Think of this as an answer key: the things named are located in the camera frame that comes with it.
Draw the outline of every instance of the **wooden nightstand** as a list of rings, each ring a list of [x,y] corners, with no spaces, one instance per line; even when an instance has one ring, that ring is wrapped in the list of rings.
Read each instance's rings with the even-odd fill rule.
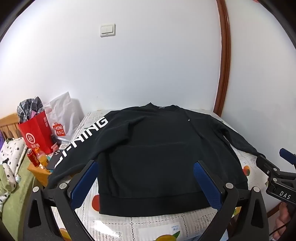
[[[41,169],[40,167],[34,167],[32,163],[27,168],[33,175],[36,177],[36,179],[43,185],[47,186],[48,184],[48,176],[51,174],[50,171]]]

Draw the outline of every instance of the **black cable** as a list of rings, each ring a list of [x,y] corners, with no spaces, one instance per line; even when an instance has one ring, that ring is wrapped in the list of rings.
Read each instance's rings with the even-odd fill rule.
[[[287,222],[287,223],[284,224],[283,226],[280,226],[278,229],[276,229],[276,230],[274,230],[273,232],[271,232],[271,233],[269,234],[269,236],[273,235],[276,231],[278,231],[278,230],[280,230],[281,228],[283,228],[283,227],[285,227],[286,225],[288,225],[289,222]]]

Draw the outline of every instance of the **silver screw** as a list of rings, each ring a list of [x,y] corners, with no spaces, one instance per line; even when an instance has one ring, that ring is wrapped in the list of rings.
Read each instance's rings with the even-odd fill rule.
[[[255,192],[260,192],[259,187],[253,187],[253,189],[254,189]]]
[[[64,189],[67,187],[67,183],[62,183],[59,185],[60,189]]]
[[[226,183],[226,185],[225,185],[228,189],[232,189],[233,188],[233,185],[232,185],[232,183]]]
[[[33,192],[37,192],[39,190],[39,187],[34,187]]]

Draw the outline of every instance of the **green bedsheet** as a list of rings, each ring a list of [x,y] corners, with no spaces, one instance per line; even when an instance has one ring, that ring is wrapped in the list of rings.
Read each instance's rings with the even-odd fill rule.
[[[25,155],[18,172],[21,176],[21,182],[17,185],[17,188],[11,193],[3,206],[2,222],[12,237],[17,241],[22,240],[28,199],[33,186],[38,182],[35,181],[34,175],[27,170],[29,164],[30,160],[27,155]]]

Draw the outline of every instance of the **wooden headboard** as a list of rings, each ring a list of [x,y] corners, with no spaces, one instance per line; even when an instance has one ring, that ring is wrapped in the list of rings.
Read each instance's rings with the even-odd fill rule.
[[[0,119],[0,130],[5,139],[7,138],[19,138],[22,137],[20,130],[18,129],[18,117],[17,113],[8,115]]]

